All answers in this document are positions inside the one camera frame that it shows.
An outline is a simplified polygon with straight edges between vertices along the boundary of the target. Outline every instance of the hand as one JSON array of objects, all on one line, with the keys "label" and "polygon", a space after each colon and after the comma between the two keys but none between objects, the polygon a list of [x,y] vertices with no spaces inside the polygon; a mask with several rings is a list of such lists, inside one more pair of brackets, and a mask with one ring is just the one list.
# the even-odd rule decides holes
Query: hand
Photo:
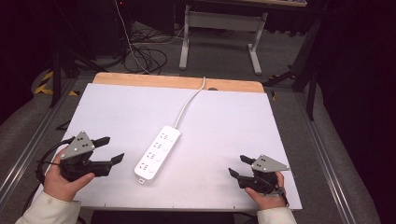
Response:
[{"label": "hand", "polygon": [[[285,178],[283,175],[280,172],[276,172],[276,177],[277,184],[280,187],[284,187]],[[245,188],[245,192],[248,194],[248,196],[250,196],[251,199],[253,199],[253,201],[260,207],[261,210],[286,206],[283,197],[265,197],[251,188]]]},{"label": "hand", "polygon": [[[64,153],[64,150],[65,148],[56,154],[53,163],[61,163],[61,155]],[[61,168],[58,165],[51,165],[44,181],[44,192],[58,200],[71,202],[76,196],[76,193],[89,184],[94,177],[95,175],[93,173],[89,173],[76,181],[69,182],[61,176]]]}]

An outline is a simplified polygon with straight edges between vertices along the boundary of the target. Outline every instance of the silver metal plate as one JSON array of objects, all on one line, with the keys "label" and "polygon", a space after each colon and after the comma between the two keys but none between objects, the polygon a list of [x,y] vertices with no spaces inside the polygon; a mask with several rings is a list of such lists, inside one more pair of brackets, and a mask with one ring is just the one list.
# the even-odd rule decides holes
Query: silver metal plate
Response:
[{"label": "silver metal plate", "polygon": [[264,155],[260,155],[260,157],[251,164],[251,168],[264,173],[287,171],[290,169],[289,166]]},{"label": "silver metal plate", "polygon": [[61,160],[75,157],[77,155],[93,151],[95,146],[93,145],[90,137],[85,132],[81,132],[73,140],[72,143],[67,147],[63,155],[61,155]]}]

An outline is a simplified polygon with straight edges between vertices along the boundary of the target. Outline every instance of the white power strip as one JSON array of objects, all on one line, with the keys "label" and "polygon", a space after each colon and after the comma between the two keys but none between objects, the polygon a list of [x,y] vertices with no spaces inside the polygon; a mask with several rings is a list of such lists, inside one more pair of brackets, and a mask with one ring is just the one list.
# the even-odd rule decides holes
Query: white power strip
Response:
[{"label": "white power strip", "polygon": [[145,155],[134,168],[134,173],[140,184],[152,183],[169,158],[181,132],[165,126],[152,142]]}]

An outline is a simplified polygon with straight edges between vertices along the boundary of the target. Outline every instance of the sleeve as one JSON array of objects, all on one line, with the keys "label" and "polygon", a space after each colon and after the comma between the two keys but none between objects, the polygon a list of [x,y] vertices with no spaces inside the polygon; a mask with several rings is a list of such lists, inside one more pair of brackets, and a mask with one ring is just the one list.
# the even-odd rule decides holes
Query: sleeve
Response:
[{"label": "sleeve", "polygon": [[42,192],[16,224],[76,224],[80,202],[64,202]]},{"label": "sleeve", "polygon": [[293,213],[288,207],[266,209],[257,212],[259,224],[296,224]]}]

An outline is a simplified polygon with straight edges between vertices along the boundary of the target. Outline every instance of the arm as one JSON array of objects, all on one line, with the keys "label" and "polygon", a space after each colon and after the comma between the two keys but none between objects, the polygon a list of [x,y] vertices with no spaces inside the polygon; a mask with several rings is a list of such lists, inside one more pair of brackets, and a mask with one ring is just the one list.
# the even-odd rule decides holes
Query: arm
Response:
[{"label": "arm", "polygon": [[30,208],[18,219],[17,224],[25,223],[76,223],[80,202],[72,202],[76,193],[89,184],[94,174],[87,174],[69,182],[61,176],[58,165],[61,162],[61,150],[47,171],[43,192],[32,202]]},{"label": "arm", "polygon": [[[280,172],[276,172],[276,176],[277,184],[283,187],[283,175]],[[261,209],[261,211],[257,212],[259,224],[297,223],[282,197],[266,197],[251,188],[246,188],[245,191]]]}]

